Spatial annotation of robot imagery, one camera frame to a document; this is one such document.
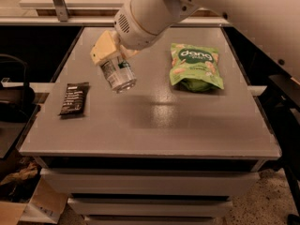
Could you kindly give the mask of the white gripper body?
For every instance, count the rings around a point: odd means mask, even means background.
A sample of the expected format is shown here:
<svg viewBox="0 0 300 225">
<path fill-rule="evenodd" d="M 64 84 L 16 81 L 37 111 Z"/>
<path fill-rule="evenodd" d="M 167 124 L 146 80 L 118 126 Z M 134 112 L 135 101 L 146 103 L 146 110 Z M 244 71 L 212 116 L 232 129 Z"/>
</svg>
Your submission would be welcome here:
<svg viewBox="0 0 300 225">
<path fill-rule="evenodd" d="M 125 3 L 114 17 L 114 28 L 120 43 L 131 50 L 152 46 L 163 31 L 163 13 L 159 7 L 136 8 Z"/>
</svg>

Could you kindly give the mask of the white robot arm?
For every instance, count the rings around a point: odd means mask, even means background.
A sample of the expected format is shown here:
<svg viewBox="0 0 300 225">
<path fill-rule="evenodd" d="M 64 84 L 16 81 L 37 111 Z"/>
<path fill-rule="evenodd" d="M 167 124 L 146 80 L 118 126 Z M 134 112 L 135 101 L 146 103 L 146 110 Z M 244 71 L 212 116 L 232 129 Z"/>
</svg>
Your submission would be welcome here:
<svg viewBox="0 0 300 225">
<path fill-rule="evenodd" d="M 295 79 L 300 78 L 300 0 L 130 0 L 114 17 L 91 56 L 95 64 L 130 57 L 199 8 L 223 17 Z"/>
</svg>

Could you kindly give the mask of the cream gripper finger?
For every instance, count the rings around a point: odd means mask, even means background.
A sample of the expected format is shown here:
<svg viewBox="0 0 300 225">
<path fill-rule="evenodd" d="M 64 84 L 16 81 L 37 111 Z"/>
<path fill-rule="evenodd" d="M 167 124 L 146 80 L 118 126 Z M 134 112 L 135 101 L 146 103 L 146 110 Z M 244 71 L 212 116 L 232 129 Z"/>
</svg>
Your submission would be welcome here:
<svg viewBox="0 0 300 225">
<path fill-rule="evenodd" d="M 120 54 L 119 36 L 116 31 L 105 30 L 94 44 L 90 56 L 96 66 Z"/>
<path fill-rule="evenodd" d="M 125 46 L 121 45 L 120 46 L 120 53 L 122 54 L 124 59 L 128 60 L 130 57 L 133 57 L 136 54 L 138 54 L 139 51 L 138 50 L 127 49 Z"/>
</svg>

